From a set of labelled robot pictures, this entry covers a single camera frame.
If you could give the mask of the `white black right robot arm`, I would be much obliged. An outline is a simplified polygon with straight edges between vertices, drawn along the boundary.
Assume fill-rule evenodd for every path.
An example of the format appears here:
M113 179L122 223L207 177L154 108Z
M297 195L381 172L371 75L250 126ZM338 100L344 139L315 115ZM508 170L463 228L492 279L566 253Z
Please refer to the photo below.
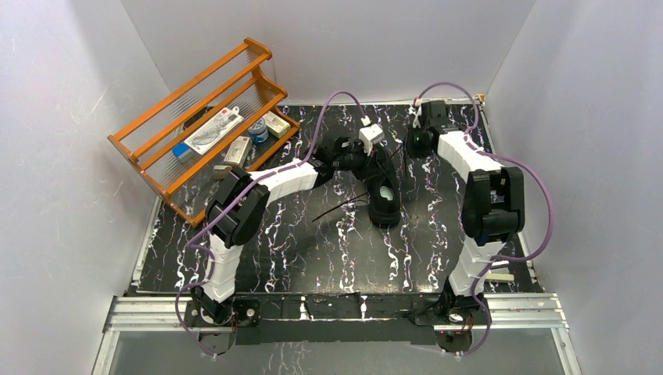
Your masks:
M465 182L463 248L439 300L427 307L441 319L461 323L479 309L483 282L494 257L524 227L524 176L519 168L490 158L468 131L455 127L445 102L417 98L413 112L406 154L412 158L436 154Z

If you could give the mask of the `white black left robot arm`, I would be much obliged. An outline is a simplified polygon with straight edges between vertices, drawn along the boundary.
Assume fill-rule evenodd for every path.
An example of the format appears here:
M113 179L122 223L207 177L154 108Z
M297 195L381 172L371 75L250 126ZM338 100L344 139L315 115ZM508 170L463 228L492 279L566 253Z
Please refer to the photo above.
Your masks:
M205 276L191 289L194 310L207 323L225 325L235 315L230 299L240 255L261 228L265 209L286 196L323 186L339 171L352 173L364 184L374 226L398 224L396 168L392 154L380 144L340 137L308 149L303 159L273 169L231 169L206 209L210 246Z

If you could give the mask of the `black mesh shoe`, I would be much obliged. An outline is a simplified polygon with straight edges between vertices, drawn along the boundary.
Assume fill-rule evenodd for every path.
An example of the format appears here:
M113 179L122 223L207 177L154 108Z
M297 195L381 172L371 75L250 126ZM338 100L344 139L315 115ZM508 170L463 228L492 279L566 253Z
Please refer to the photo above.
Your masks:
M400 221L400 186L392 157L381 145L374 147L363 181L371 222L383 229L395 227Z

